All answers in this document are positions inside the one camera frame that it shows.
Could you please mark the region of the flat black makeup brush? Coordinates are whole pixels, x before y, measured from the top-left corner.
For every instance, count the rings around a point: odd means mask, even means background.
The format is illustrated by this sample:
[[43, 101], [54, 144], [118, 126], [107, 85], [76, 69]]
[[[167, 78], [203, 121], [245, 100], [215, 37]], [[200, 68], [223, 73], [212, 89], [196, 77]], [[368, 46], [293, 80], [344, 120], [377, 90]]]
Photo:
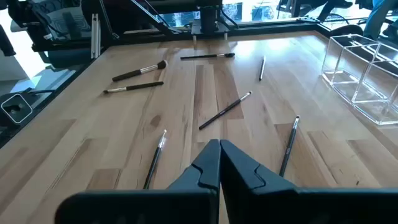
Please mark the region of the flat black makeup brush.
[[103, 93], [109, 94], [109, 93], [117, 93], [117, 92], [122, 92], [122, 91], [138, 90], [138, 89], [143, 89], [143, 88], [150, 88], [153, 86], [159, 86], [159, 85], [163, 85], [163, 84], [164, 84], [164, 82], [144, 83], [144, 84], [139, 84], [139, 85], [131, 85], [131, 86], [125, 86], [125, 87], [121, 87], [121, 88], [103, 90]]

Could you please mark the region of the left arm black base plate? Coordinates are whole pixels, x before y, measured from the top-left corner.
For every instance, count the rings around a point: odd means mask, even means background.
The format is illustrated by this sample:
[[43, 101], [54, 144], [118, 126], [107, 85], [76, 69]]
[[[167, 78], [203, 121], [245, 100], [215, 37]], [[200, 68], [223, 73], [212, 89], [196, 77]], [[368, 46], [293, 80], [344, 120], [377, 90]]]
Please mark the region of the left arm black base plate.
[[193, 40], [199, 39], [227, 39], [230, 29], [221, 22], [215, 22], [216, 29], [214, 31], [202, 31], [201, 20], [195, 19], [192, 22], [191, 35]]

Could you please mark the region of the white-tipped black makeup brush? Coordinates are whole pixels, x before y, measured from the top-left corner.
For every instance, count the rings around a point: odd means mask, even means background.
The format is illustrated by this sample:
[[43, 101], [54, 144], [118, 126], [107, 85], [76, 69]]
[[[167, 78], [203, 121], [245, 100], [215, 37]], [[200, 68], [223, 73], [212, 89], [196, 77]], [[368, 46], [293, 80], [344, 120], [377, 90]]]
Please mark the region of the white-tipped black makeup brush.
[[148, 189], [149, 186], [150, 186], [150, 182], [152, 180], [152, 176], [153, 176], [153, 174], [155, 172], [155, 168], [157, 166], [157, 162], [158, 162], [159, 157], [160, 157], [160, 153], [162, 152], [162, 150], [164, 148], [164, 145], [165, 145], [165, 142], [166, 142], [166, 136], [165, 136], [166, 133], [167, 133], [167, 130], [165, 129], [164, 132], [162, 133], [162, 136], [161, 136], [161, 138], [159, 140], [159, 143], [157, 145], [157, 148], [155, 150], [155, 153], [154, 153], [154, 156], [153, 156], [149, 171], [147, 173], [147, 177], [146, 177], [146, 181], [144, 183], [143, 189]]
[[205, 127], [209, 126], [212, 122], [217, 120], [219, 117], [223, 116], [225, 113], [229, 112], [232, 110], [234, 107], [238, 106], [242, 101], [244, 101], [248, 96], [252, 95], [252, 91], [247, 92], [245, 95], [242, 97], [238, 98], [236, 101], [234, 101], [232, 104], [228, 105], [225, 109], [214, 115], [212, 118], [210, 118], [208, 121], [203, 123], [201, 126], [199, 126], [199, 130], [204, 129]]

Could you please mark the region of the person's leg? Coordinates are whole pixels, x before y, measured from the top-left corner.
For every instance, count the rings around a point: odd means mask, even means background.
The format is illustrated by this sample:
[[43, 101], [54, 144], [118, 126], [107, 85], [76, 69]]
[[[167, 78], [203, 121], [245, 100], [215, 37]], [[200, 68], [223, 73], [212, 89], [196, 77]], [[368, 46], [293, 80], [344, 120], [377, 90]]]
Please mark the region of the person's leg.
[[[363, 35], [376, 40], [381, 32], [387, 13], [398, 6], [398, 0], [372, 0], [372, 3], [373, 9], [366, 22]], [[385, 33], [392, 39], [395, 36], [398, 37], [398, 20], [390, 24]]]

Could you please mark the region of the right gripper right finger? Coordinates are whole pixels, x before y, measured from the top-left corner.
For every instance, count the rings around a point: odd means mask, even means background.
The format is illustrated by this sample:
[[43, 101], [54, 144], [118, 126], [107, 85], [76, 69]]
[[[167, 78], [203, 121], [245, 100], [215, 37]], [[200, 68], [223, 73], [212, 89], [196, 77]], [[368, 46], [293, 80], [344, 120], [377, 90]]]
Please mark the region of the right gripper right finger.
[[398, 189], [298, 187], [230, 141], [220, 145], [230, 224], [398, 224]]

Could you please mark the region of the silver aluminium extrusion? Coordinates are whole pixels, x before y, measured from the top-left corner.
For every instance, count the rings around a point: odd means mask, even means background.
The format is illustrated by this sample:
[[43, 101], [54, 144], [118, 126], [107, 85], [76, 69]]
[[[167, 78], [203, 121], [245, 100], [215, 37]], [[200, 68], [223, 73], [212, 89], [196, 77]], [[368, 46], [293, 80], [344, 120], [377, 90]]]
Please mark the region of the silver aluminium extrusion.
[[101, 26], [98, 14], [91, 15], [91, 58], [96, 59], [101, 53]]

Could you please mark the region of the large fluffy black makeup brush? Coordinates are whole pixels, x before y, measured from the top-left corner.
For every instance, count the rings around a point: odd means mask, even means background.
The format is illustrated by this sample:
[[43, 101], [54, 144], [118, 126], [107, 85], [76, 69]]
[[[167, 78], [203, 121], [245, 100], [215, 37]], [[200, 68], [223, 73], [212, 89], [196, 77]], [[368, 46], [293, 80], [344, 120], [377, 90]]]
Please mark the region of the large fluffy black makeup brush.
[[125, 79], [128, 79], [128, 78], [132, 78], [132, 77], [138, 76], [138, 75], [142, 75], [144, 73], [149, 73], [149, 72], [152, 72], [154, 70], [162, 70], [162, 69], [165, 69], [167, 67], [167, 65], [168, 65], [167, 61], [166, 60], [162, 60], [161, 62], [159, 62], [159, 63], [157, 63], [155, 65], [151, 65], [149, 67], [141, 68], [141, 69], [138, 69], [138, 70], [133, 70], [131, 72], [127, 72], [127, 73], [124, 73], [122, 75], [118, 75], [116, 77], [113, 77], [112, 81], [113, 82], [118, 82], [118, 81], [121, 81], [121, 80], [125, 80]]

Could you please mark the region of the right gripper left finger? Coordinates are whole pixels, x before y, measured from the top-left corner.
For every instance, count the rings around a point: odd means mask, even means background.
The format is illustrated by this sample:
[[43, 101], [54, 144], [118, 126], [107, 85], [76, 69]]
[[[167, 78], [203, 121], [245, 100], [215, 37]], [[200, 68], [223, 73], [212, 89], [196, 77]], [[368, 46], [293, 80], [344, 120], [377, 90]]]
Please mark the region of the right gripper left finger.
[[221, 146], [212, 139], [163, 190], [95, 190], [66, 198], [55, 224], [218, 224]]

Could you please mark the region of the clear acrylic organizer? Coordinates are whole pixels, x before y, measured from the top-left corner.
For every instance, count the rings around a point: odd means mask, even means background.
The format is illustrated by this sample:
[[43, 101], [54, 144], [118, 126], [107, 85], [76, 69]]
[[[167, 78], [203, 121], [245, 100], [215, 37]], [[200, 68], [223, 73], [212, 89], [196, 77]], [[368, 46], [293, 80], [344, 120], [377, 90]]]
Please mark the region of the clear acrylic organizer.
[[398, 124], [398, 49], [357, 34], [331, 37], [321, 75], [373, 123]]

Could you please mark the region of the grey patterned panel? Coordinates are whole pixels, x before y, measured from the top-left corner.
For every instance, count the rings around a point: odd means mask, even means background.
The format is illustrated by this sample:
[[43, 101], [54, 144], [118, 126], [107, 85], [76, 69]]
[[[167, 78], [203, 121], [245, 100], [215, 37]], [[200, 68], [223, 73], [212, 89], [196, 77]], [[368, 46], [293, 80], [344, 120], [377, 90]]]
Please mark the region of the grey patterned panel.
[[54, 39], [79, 40], [91, 37], [91, 27], [83, 15], [81, 6], [59, 9], [47, 15]]

